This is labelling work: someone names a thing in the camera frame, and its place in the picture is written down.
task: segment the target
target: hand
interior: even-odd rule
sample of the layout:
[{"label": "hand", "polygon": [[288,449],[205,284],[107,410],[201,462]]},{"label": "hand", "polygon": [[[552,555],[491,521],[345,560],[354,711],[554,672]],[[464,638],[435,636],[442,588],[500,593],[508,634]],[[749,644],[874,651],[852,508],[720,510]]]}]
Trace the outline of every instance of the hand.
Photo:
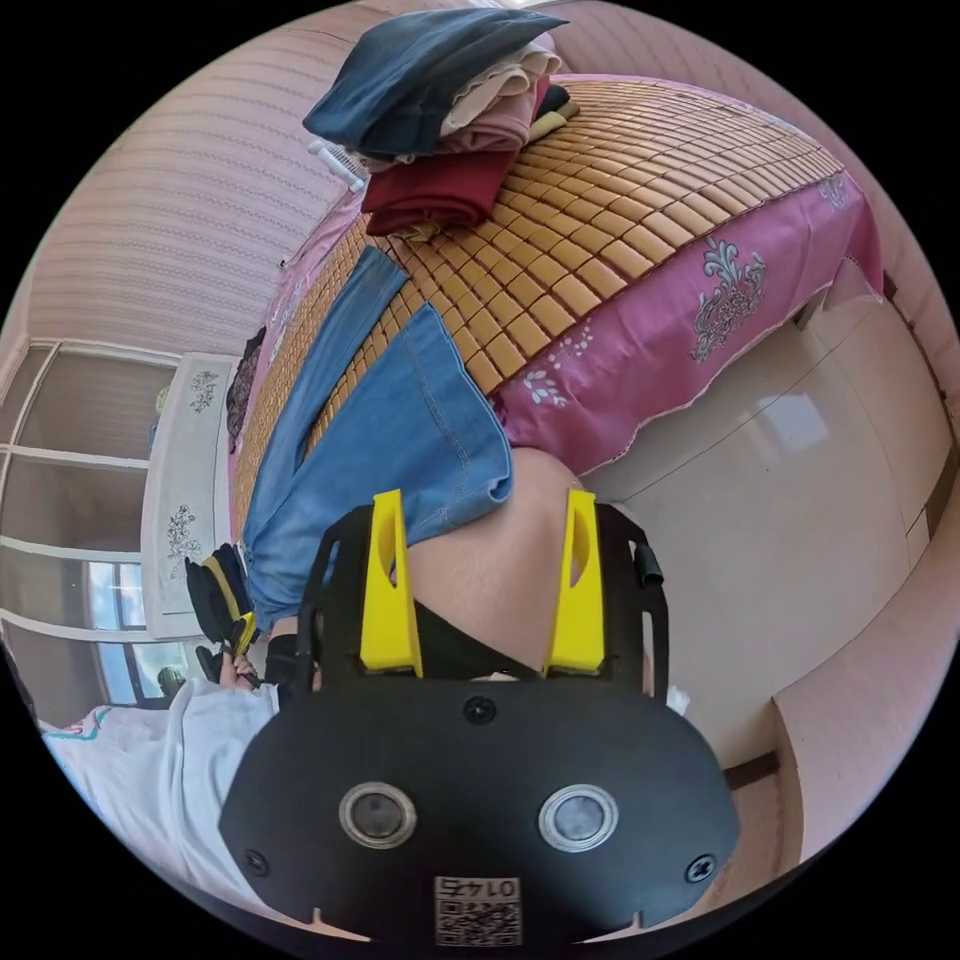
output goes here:
[{"label": "hand", "polygon": [[232,657],[224,650],[223,664],[220,667],[220,686],[233,690],[253,690],[253,684],[245,679],[247,674],[256,671],[246,657]]}]

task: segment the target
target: yellow bracket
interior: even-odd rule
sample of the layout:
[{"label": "yellow bracket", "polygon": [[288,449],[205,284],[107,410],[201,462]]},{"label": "yellow bracket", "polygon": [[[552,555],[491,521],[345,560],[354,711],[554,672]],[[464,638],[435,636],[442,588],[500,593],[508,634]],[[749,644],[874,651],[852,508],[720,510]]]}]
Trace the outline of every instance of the yellow bracket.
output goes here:
[{"label": "yellow bracket", "polygon": [[373,498],[360,660],[371,672],[409,669],[423,677],[399,490]]},{"label": "yellow bracket", "polygon": [[558,669],[595,674],[600,670],[604,656],[603,581],[596,497],[586,490],[571,490],[567,498],[567,526],[553,641],[543,673],[546,676],[550,670]]},{"label": "yellow bracket", "polygon": [[253,635],[257,632],[257,618],[252,613],[245,613],[238,619],[243,621],[243,632],[233,648],[233,653],[234,656],[240,657],[247,652],[250,641],[253,640]]}]

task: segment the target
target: bamboo mat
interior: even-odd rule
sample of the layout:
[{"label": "bamboo mat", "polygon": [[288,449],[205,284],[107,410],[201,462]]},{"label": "bamboo mat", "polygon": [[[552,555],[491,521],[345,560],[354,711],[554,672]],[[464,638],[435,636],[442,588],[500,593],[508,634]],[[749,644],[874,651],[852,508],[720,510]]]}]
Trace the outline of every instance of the bamboo mat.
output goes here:
[{"label": "bamboo mat", "polygon": [[489,396],[689,243],[843,169],[799,131],[705,91],[630,78],[564,85],[580,113],[521,152],[489,220],[408,244],[367,237],[362,218],[338,244],[291,320],[251,411],[237,460],[237,529],[307,351],[366,244],[410,279],[350,362],[308,450],[425,301]]}]

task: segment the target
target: pink cloth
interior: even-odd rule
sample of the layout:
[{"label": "pink cloth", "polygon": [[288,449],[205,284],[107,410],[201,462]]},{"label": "pink cloth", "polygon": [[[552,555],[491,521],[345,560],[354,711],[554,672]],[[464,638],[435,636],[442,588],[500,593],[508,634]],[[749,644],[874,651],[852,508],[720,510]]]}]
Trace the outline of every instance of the pink cloth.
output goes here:
[{"label": "pink cloth", "polygon": [[693,403],[838,275],[832,302],[882,294],[877,227],[848,173],[691,243],[500,387],[494,409],[511,446],[537,447],[582,476]]},{"label": "pink cloth", "polygon": [[[260,395],[260,388],[263,386],[264,378],[270,369],[270,364],[276,357],[283,343],[283,337],[287,332],[287,327],[297,312],[300,302],[303,300],[310,287],[316,280],[330,251],[340,242],[340,238],[346,233],[349,227],[360,216],[360,203],[363,199],[362,194],[352,194],[349,191],[337,201],[330,212],[317,224],[313,233],[306,239],[303,246],[283,265],[280,272],[280,282],[277,286],[277,292],[274,294],[273,301],[267,310],[265,325],[266,333],[263,336],[263,344],[260,347],[260,356],[257,360],[256,373],[253,376],[253,382],[250,385],[250,399],[247,401],[247,412],[244,417],[243,426],[240,428],[240,435],[237,440],[237,449],[231,453],[227,460],[227,473],[230,483],[230,503],[234,503],[233,483],[236,476],[237,456],[243,448],[243,435],[247,424],[250,422],[250,416],[256,405],[257,397]],[[236,529],[236,518],[231,511],[230,517],[231,536],[237,539],[240,532]]]},{"label": "pink cloth", "polygon": [[523,93],[501,97],[473,123],[443,137],[437,153],[519,150],[527,142],[537,103],[543,101],[549,86],[550,78],[541,77]]}]

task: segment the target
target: white shirt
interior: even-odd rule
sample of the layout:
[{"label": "white shirt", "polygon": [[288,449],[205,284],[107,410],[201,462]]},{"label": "white shirt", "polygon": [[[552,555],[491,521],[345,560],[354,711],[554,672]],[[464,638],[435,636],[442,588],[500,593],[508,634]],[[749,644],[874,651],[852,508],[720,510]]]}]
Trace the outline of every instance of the white shirt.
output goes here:
[{"label": "white shirt", "polygon": [[169,710],[99,707],[43,740],[118,839],[200,890],[262,914],[218,821],[247,746],[277,710],[272,685],[250,692],[189,680]]}]

